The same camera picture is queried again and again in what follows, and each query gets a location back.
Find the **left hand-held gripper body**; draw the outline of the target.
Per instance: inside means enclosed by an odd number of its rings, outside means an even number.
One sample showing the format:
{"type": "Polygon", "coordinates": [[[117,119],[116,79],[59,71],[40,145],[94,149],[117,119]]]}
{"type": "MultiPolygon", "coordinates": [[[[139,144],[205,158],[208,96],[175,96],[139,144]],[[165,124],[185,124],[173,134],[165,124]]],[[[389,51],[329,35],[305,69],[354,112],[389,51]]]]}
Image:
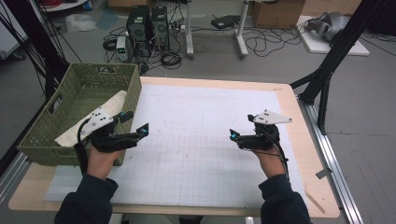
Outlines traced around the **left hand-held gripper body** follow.
{"type": "Polygon", "coordinates": [[[92,145],[101,152],[115,152],[131,147],[136,147],[136,141],[130,141],[126,138],[128,133],[117,134],[115,128],[118,123],[114,120],[105,127],[91,133],[88,137],[92,141],[92,145]]]}

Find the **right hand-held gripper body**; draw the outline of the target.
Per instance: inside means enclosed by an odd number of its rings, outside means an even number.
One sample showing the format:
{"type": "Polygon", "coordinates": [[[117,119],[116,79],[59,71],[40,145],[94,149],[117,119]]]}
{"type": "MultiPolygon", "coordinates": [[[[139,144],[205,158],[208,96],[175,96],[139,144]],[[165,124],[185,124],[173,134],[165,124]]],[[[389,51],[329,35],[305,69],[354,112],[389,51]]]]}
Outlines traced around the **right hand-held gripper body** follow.
{"type": "Polygon", "coordinates": [[[279,145],[280,133],[277,124],[290,123],[292,118],[264,109],[254,119],[254,134],[241,135],[236,143],[241,149],[268,150],[273,145],[279,145]]]}

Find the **cream egg print cloth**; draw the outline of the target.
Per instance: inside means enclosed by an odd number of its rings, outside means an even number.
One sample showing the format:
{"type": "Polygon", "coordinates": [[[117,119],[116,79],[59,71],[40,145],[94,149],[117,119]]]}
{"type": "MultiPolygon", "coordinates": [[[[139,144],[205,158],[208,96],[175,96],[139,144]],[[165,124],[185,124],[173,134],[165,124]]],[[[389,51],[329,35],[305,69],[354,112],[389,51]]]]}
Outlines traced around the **cream egg print cloth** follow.
{"type": "Polygon", "coordinates": [[[78,143],[78,140],[84,140],[94,131],[110,124],[121,112],[126,95],[127,91],[118,91],[104,104],[97,106],[83,119],[59,135],[55,142],[61,147],[72,147],[78,143]]]}

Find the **green woven basket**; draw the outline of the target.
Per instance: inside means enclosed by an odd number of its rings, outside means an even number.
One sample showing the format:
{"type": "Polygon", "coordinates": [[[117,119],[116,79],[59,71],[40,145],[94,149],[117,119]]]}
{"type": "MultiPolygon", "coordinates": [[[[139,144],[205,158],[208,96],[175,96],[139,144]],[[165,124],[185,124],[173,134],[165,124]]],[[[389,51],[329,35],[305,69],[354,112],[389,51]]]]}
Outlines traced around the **green woven basket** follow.
{"type": "Polygon", "coordinates": [[[42,165],[77,165],[74,145],[64,147],[56,138],[78,127],[119,91],[125,91],[126,96],[116,111],[134,111],[141,89],[134,64],[72,63],[18,150],[42,165]]]}

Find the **person's left hand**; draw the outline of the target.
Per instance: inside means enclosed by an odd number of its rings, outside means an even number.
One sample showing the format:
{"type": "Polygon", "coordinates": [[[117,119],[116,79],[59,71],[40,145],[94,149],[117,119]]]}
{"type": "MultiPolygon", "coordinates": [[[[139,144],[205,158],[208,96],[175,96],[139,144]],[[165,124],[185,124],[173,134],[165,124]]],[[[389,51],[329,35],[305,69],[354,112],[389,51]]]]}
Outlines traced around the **person's left hand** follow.
{"type": "Polygon", "coordinates": [[[95,147],[91,147],[89,152],[87,174],[102,180],[106,180],[113,167],[114,161],[124,154],[125,149],[107,153],[101,152],[95,147]]]}

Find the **white grid mat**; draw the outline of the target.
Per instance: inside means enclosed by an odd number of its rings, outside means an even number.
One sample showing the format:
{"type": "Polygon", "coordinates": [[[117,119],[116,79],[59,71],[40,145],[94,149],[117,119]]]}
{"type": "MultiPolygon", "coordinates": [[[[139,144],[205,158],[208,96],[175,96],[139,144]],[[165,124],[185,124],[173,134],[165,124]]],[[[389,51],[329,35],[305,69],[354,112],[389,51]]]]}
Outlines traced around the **white grid mat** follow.
{"type": "Polygon", "coordinates": [[[110,173],[115,204],[258,209],[257,157],[230,139],[251,135],[249,115],[278,112],[272,91],[144,85],[133,126],[149,134],[110,173]]]}

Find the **small white power supply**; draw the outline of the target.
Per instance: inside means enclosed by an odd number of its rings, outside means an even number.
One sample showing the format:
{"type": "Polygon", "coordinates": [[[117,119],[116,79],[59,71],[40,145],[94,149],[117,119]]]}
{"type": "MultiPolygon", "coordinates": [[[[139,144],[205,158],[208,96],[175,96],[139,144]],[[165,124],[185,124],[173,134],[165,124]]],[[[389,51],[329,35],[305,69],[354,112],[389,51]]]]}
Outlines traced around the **small white power supply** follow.
{"type": "Polygon", "coordinates": [[[117,38],[116,51],[118,53],[118,57],[122,62],[126,62],[128,60],[128,50],[126,46],[126,37],[119,36],[117,38]]]}

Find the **thin wooden stick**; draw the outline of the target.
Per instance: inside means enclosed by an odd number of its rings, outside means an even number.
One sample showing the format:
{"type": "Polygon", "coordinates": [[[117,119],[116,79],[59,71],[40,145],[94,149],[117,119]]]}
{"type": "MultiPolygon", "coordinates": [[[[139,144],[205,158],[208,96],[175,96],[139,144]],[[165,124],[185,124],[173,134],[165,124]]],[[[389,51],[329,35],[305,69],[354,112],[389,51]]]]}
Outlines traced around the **thin wooden stick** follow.
{"type": "Polygon", "coordinates": [[[325,209],[315,200],[315,198],[314,198],[310,193],[308,193],[306,190],[305,190],[304,192],[305,192],[306,197],[310,200],[310,202],[311,202],[322,214],[325,214],[325,213],[326,213],[325,209]]]}

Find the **white desk leg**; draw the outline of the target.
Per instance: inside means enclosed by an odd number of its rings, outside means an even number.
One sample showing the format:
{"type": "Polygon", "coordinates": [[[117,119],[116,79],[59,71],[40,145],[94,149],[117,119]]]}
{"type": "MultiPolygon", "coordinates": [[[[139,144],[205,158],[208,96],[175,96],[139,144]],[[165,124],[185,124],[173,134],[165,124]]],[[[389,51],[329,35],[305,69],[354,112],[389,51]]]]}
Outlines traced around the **white desk leg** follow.
{"type": "Polygon", "coordinates": [[[186,0],[187,25],[186,25],[186,52],[190,60],[193,59],[193,41],[191,33],[191,0],[186,0]]]}
{"type": "Polygon", "coordinates": [[[248,49],[243,38],[243,31],[245,26],[246,17],[248,14],[248,0],[242,1],[242,8],[240,13],[240,22],[238,28],[235,30],[235,38],[240,49],[240,56],[242,59],[248,56],[248,49]]]}

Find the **black computer tower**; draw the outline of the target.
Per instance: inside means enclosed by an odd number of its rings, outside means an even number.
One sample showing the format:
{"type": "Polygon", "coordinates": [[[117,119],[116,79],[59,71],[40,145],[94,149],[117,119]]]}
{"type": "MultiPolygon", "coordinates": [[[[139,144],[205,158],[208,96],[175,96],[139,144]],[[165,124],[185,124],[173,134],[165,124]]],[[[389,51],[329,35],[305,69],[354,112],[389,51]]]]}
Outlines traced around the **black computer tower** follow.
{"type": "Polygon", "coordinates": [[[170,49],[170,46],[168,34],[167,7],[154,7],[151,13],[151,21],[156,45],[161,50],[168,51],[170,49]]]}
{"type": "Polygon", "coordinates": [[[136,56],[149,56],[149,41],[152,38],[152,28],[148,6],[132,6],[126,22],[133,53],[136,56]]]}

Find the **black flat device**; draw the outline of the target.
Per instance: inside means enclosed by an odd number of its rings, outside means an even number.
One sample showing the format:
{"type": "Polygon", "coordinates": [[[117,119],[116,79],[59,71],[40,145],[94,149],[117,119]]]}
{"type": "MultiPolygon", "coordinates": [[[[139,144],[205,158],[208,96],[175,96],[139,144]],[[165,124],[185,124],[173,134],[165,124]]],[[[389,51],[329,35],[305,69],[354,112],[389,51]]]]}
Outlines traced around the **black flat device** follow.
{"type": "Polygon", "coordinates": [[[211,21],[211,24],[217,29],[225,29],[233,27],[240,21],[240,17],[236,15],[227,15],[220,18],[216,18],[211,21]]]}

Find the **clear plastic bag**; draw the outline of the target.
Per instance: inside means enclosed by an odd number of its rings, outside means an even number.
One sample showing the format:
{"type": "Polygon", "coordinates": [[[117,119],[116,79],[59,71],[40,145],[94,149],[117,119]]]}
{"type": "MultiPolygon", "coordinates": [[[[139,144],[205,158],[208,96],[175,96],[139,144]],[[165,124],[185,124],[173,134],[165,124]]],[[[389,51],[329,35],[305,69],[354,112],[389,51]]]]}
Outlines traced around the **clear plastic bag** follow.
{"type": "Polygon", "coordinates": [[[73,14],[65,17],[67,31],[69,33],[88,32],[96,29],[96,23],[90,15],[73,14]]]}

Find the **brown cardboard box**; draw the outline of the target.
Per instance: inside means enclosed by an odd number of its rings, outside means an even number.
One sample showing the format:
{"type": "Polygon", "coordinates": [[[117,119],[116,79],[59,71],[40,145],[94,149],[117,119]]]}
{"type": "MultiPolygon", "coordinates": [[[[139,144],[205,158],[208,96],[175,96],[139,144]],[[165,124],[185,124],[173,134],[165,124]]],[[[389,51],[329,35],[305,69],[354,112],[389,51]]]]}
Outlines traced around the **brown cardboard box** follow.
{"type": "Polygon", "coordinates": [[[276,0],[255,2],[251,14],[257,28],[294,29],[306,0],[276,0]]]}

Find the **black metal stand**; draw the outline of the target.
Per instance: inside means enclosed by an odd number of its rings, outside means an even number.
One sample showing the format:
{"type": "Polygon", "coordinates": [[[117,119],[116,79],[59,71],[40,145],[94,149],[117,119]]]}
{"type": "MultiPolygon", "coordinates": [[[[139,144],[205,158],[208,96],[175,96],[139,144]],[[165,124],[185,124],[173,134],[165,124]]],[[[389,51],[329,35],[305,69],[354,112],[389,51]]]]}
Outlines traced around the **black metal stand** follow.
{"type": "Polygon", "coordinates": [[[306,84],[304,91],[298,95],[298,99],[306,105],[313,105],[316,97],[320,95],[317,125],[324,135],[326,135],[325,122],[332,75],[386,2],[387,0],[361,0],[321,65],[313,73],[290,84],[293,89],[306,84]]]}
{"type": "Polygon", "coordinates": [[[20,44],[32,62],[36,74],[45,79],[45,86],[42,91],[46,101],[48,101],[58,89],[69,67],[69,62],[53,45],[50,36],[39,21],[29,0],[0,0],[0,7],[4,6],[7,6],[10,13],[26,33],[34,49],[23,40],[17,29],[11,24],[10,18],[7,17],[7,12],[5,14],[0,13],[0,22],[20,44]]]}

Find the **grey headset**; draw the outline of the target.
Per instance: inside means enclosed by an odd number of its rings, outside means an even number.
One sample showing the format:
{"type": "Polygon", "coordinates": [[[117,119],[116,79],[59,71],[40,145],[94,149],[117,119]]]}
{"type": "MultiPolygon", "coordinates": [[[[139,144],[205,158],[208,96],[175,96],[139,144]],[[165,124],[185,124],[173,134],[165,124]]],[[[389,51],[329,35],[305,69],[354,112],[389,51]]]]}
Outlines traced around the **grey headset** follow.
{"type": "Polygon", "coordinates": [[[331,43],[342,32],[350,18],[338,11],[324,12],[321,16],[307,21],[305,29],[314,31],[325,41],[331,43]]]}

